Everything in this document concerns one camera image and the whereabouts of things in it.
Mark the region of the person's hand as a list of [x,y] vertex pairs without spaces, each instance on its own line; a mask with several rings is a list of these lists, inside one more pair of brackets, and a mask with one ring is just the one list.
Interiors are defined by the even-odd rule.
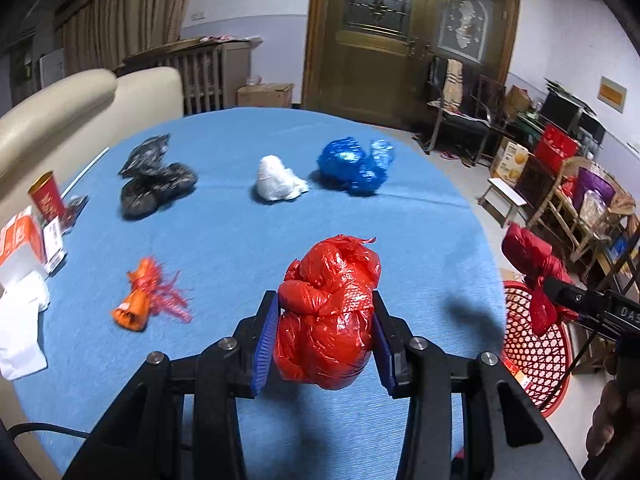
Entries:
[[589,456],[598,456],[614,437],[614,416],[623,405],[623,397],[616,382],[610,380],[603,388],[601,400],[592,414],[592,423],[586,437]]

